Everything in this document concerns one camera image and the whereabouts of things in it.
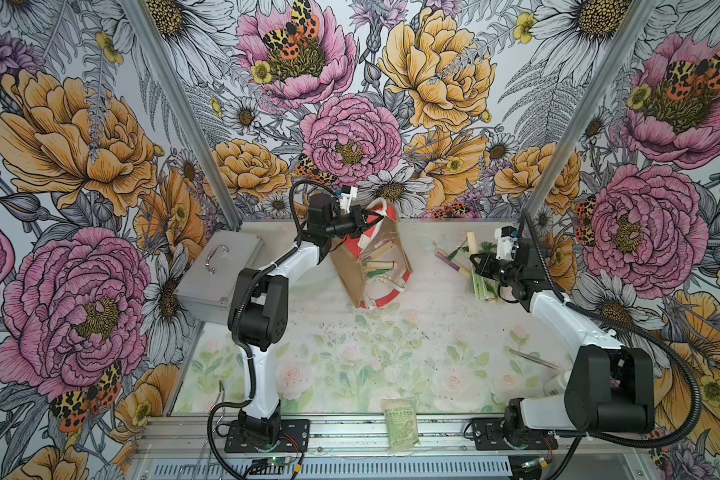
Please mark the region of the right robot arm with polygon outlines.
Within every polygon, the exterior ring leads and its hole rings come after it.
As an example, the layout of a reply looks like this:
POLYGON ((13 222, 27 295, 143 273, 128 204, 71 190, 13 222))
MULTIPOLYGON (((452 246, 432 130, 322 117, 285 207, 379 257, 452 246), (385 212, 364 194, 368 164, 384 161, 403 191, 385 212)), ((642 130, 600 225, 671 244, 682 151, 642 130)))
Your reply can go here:
POLYGON ((624 345, 603 321, 556 290, 538 243, 512 226, 496 231, 492 253, 473 254, 476 274, 511 292, 512 301, 540 321, 573 360, 565 388, 542 398, 509 401, 502 436, 513 447, 550 433, 644 434, 654 426, 652 360, 624 345))

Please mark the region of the purple folding fan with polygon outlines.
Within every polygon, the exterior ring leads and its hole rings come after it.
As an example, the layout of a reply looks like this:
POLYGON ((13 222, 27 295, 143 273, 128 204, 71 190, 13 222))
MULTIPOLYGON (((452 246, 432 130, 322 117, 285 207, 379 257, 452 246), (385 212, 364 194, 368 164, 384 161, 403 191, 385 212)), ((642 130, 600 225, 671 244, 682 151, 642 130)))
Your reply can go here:
POLYGON ((449 268, 455 270, 463 277, 465 277, 467 279, 471 278, 471 272, 466 267, 456 263, 452 259, 449 259, 448 256, 442 250, 436 250, 435 255, 439 260, 441 260, 449 268))

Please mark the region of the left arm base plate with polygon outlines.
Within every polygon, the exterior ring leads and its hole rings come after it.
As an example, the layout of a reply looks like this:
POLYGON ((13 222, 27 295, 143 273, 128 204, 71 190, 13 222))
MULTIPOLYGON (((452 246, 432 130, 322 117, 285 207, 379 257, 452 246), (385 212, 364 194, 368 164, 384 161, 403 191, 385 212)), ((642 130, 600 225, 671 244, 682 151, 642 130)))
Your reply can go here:
POLYGON ((267 425, 235 420, 224 435, 223 450, 227 454, 305 453, 310 427, 307 419, 285 419, 267 425))

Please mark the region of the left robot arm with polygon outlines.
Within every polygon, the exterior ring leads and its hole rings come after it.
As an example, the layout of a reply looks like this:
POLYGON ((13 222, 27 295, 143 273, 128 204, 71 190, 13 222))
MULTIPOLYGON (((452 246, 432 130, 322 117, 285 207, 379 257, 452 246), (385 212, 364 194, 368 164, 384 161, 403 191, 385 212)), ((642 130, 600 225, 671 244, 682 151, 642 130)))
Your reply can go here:
POLYGON ((288 194, 295 206, 299 187, 313 186, 306 218, 291 211, 296 237, 290 249, 260 268, 244 268, 233 292, 228 329, 243 355, 247 398, 236 406, 242 438, 262 446, 275 444, 281 435, 281 402, 276 385, 275 354, 270 348, 283 337, 288 323, 290 283, 318 266, 334 246, 357 239, 376 222, 354 203, 357 189, 332 190, 316 181, 296 182, 288 194))

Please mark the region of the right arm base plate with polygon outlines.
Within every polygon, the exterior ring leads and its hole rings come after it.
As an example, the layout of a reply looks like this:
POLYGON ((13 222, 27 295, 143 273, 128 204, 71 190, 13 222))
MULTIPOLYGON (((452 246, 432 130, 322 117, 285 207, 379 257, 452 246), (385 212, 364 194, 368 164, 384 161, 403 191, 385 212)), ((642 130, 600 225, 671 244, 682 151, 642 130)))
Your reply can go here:
POLYGON ((558 441, 551 431, 530 430, 505 425, 499 417, 470 419, 464 436, 478 451, 556 450, 558 441))

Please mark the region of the burlap tote bag red front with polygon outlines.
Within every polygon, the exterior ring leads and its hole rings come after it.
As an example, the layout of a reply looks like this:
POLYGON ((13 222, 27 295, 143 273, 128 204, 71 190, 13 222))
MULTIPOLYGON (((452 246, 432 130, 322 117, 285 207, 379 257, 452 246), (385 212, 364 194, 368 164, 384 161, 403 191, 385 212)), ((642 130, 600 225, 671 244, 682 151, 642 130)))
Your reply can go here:
POLYGON ((402 246, 395 207, 377 198, 368 207, 374 226, 347 239, 330 253, 338 277, 354 307, 374 310, 404 293, 413 269, 402 246))

